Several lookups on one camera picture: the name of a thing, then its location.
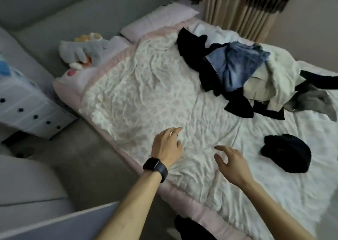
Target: drawer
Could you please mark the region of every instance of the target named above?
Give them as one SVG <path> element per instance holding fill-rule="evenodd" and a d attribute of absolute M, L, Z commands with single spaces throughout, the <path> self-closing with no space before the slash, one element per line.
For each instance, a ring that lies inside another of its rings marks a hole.
<path fill-rule="evenodd" d="M 50 139 L 75 119 L 75 116 L 65 110 L 59 109 L 42 119 L 35 126 L 30 128 L 28 132 L 45 139 Z"/>
<path fill-rule="evenodd" d="M 27 90 L 21 86 L 10 85 L 0 90 L 0 114 L 27 97 Z"/>
<path fill-rule="evenodd" d="M 57 109 L 60 108 L 53 103 L 44 102 L 36 110 L 15 123 L 14 127 L 19 128 L 22 131 L 27 131 L 38 124 L 41 120 L 44 120 L 47 115 L 54 113 Z"/>
<path fill-rule="evenodd" d="M 31 95 L 21 100 L 19 103 L 16 103 L 9 110 L 0 114 L 0 122 L 3 122 L 7 125 L 14 125 L 18 121 L 22 120 L 24 117 L 31 114 L 37 107 L 40 107 L 45 101 L 37 97 L 36 95 Z"/>

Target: beige curtain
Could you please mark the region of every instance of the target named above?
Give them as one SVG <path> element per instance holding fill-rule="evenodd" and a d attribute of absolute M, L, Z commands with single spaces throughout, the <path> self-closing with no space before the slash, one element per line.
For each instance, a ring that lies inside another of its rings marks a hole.
<path fill-rule="evenodd" d="M 268 36 L 279 12 L 271 14 L 251 7 L 245 0 L 203 0 L 203 20 L 241 37 L 262 43 Z"/>

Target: gray plush toy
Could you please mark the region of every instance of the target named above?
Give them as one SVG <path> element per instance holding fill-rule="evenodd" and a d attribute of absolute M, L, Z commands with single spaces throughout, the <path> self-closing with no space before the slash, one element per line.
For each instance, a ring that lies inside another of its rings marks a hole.
<path fill-rule="evenodd" d="M 86 42 L 66 42 L 61 41 L 59 46 L 59 54 L 61 59 L 68 63 L 71 68 L 82 69 L 82 62 L 88 63 L 87 57 L 91 59 L 94 67 L 100 65 L 102 60 L 102 52 L 108 48 L 109 41 L 105 39 L 88 40 Z"/>

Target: curtain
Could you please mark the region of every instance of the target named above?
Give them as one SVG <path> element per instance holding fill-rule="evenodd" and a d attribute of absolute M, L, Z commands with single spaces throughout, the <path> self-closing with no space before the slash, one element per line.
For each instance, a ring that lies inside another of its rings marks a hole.
<path fill-rule="evenodd" d="M 289 0 L 203 0 L 203 20 L 261 43 Z"/>

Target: floor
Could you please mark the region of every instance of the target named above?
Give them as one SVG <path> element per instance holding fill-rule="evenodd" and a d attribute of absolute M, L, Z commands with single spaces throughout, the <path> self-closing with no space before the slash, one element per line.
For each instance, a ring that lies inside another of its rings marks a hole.
<path fill-rule="evenodd" d="M 11 147 L 13 153 L 34 149 L 33 159 L 55 169 L 77 210 L 121 200 L 137 174 L 83 119 L 71 124 L 51 141 L 29 136 Z M 159 196 L 147 217 L 140 239 L 172 240 L 166 232 L 176 214 Z"/>

